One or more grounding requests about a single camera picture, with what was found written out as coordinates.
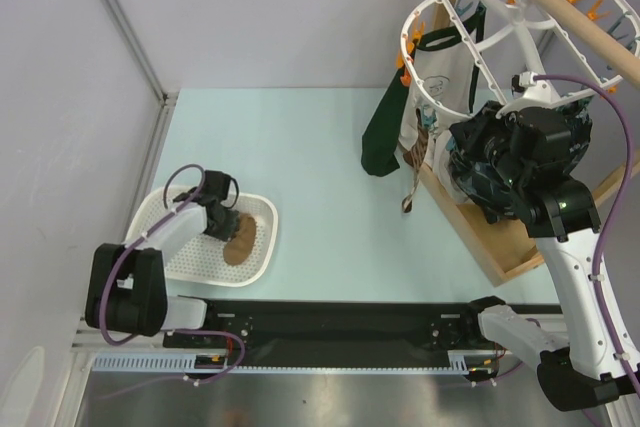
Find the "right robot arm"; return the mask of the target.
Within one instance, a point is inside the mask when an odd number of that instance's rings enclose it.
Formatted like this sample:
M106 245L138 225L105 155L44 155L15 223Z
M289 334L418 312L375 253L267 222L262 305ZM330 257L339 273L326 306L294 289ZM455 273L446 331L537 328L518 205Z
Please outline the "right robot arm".
M639 351L624 335L606 279L601 220L591 191L572 176L590 140L585 109L571 103L501 115L500 104L489 101L450 131L452 179L488 222L524 225L548 267L567 331L560 338L504 301L484 297L468 305L463 340L511 351L563 412L636 393Z

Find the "brown socks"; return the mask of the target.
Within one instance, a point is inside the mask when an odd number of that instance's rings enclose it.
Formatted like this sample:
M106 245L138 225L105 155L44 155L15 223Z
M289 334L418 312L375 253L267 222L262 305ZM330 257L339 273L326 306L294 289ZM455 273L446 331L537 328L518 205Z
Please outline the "brown socks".
M223 259L230 266L239 266L251 255L257 235L257 224L253 216L242 213L233 238L223 248Z

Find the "white round clip hanger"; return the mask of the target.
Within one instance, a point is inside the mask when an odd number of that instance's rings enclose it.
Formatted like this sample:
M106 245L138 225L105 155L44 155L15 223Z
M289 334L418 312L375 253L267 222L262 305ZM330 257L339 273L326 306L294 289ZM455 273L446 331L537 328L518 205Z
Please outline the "white round clip hanger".
M593 22L600 19L603 15L598 12L601 3L608 1L614 4L620 11L618 21L614 24L619 26L626 22L633 30L633 39L625 49L632 53L636 58L639 57L639 15L631 8L626 0L597 0L592 8L585 15ZM474 69L484 77L487 82L488 90L492 93L494 100L503 106L508 101L514 99L512 94L510 97L504 95L504 90L497 82L491 68L484 58L484 52L490 50L506 40L515 39L518 43L519 50L524 57L524 67L526 71L534 72L537 75L544 73L541 54L534 42L533 34L535 32L551 33L556 36L560 42L569 49L570 56L577 62L581 71L585 73L594 84L607 93L615 90L617 85L622 81L623 77L616 74L613 77L600 77L596 74L589 63L587 56L578 49L573 41L574 35L565 30L555 18L548 14L542 7L538 7L539 14L536 18L530 19L528 11L533 7L532 0L512 0L511 2L502 2L500 0L478 0L478 4L483 6L488 12L497 15L505 22L497 32L483 40L474 40L468 33L464 22L460 17L457 5L451 0L424 0L418 4L413 12L406 18L400 38L400 52L403 56L412 56L415 60L415 51L418 42L425 35L423 32L422 16L423 12L432 8L438 10L442 8L449 18L450 26L453 28L453 34L460 37L470 54L474 59ZM473 117L471 113L463 114L452 111L445 107L442 103L434 100L423 87L423 80L418 76L415 70L414 62L406 63L407 68L411 72L412 82L415 84L420 94L425 100L438 112L449 115L456 122L466 121ZM551 108L557 108L562 105L569 104L573 101L579 101L592 97L596 94L594 89L587 86L586 83L579 81L577 83L581 88L575 91L569 91L565 94L559 94L560 100L552 105Z

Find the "brown striped sock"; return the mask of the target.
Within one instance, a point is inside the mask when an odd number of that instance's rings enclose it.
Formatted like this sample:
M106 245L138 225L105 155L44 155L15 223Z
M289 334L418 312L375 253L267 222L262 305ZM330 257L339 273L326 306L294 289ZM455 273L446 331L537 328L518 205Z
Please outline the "brown striped sock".
M402 200L402 211L408 214L412 211L413 200L420 185L420 172L422 166L433 161L435 148L434 138L431 136L429 129L426 128L421 120L417 117L417 139L413 146L403 154L403 159L412 168L413 183L407 196Z

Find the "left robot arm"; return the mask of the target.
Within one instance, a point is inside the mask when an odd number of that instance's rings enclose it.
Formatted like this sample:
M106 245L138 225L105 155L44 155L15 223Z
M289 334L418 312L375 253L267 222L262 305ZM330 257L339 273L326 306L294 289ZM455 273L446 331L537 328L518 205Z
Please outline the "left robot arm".
M111 346L138 336L185 331L199 347L214 344L219 321L207 314L207 303L168 294L165 267L201 234L229 241L237 233L240 214L226 206L229 192L239 190L231 175L188 164L170 177L196 169L200 180L172 197L171 182L162 190L162 217L123 243L103 243L94 252L84 318Z

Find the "teal clothespin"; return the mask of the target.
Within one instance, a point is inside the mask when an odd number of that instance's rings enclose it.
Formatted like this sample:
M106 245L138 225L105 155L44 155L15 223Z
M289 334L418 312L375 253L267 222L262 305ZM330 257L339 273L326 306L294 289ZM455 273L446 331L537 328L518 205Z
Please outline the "teal clothespin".
M424 106L416 110L418 125L429 136L436 137L439 132L438 112L433 107Z

